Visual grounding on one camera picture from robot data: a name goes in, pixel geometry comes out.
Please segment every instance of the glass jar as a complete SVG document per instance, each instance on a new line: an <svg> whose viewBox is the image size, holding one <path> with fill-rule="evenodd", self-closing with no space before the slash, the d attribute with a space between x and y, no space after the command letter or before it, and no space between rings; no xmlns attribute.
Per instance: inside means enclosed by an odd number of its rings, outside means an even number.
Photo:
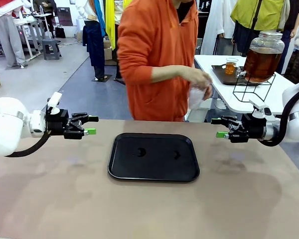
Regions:
<svg viewBox="0 0 299 239"><path fill-rule="evenodd" d="M285 47L282 36L276 31L261 31L251 42L244 66L247 81L265 82L274 74Z"/></svg>

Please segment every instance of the beige tabletop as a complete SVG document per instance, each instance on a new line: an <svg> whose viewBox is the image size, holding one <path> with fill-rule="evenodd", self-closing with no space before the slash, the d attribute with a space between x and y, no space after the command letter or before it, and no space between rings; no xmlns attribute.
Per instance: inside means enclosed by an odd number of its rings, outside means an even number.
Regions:
<svg viewBox="0 0 299 239"><path fill-rule="evenodd" d="M26 158L0 157L0 237L12 239L299 239L299 171L280 147L215 138L207 123L102 120L83 140L52 137ZM107 172L122 132L194 143L189 184L120 182ZM24 139L22 147L34 139Z"/></svg>

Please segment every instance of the orange hoodie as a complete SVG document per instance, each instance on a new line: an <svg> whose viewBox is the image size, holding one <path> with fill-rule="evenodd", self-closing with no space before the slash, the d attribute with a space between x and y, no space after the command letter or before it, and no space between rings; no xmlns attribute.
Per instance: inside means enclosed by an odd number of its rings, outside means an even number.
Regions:
<svg viewBox="0 0 299 239"><path fill-rule="evenodd" d="M172 0L133 0L119 27L118 56L135 120L183 121L190 83L151 84L153 67L192 66L198 31L196 2L179 24Z"/></svg>

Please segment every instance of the floor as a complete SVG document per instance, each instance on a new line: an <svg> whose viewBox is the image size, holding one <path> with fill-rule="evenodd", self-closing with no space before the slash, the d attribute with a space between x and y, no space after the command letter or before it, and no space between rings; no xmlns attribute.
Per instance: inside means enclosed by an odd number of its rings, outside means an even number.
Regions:
<svg viewBox="0 0 299 239"><path fill-rule="evenodd" d="M61 48L62 59L44 61L39 56L27 69L5 68L0 58L0 97L20 99L27 108L42 109L54 91L63 94L60 107L70 113L87 112L101 119L132 120L129 113L126 88L115 82L116 67L106 66L105 73L112 75L106 83L94 82L94 70L82 45L73 39ZM212 117L223 112L211 112ZM282 143L281 147L299 169L299 143Z"/></svg>

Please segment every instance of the blue scarf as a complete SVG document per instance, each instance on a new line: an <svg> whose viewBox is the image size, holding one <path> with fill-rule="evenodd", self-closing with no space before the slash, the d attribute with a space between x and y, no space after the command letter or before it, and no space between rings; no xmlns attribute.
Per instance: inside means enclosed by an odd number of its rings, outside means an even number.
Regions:
<svg viewBox="0 0 299 239"><path fill-rule="evenodd" d="M105 36L105 22L103 20L103 14L101 11L101 5L99 0L94 0L94 5L95 5L95 10L96 10L96 15L98 16L99 19L99 23L101 25L101 32L102 32L102 36Z"/></svg>

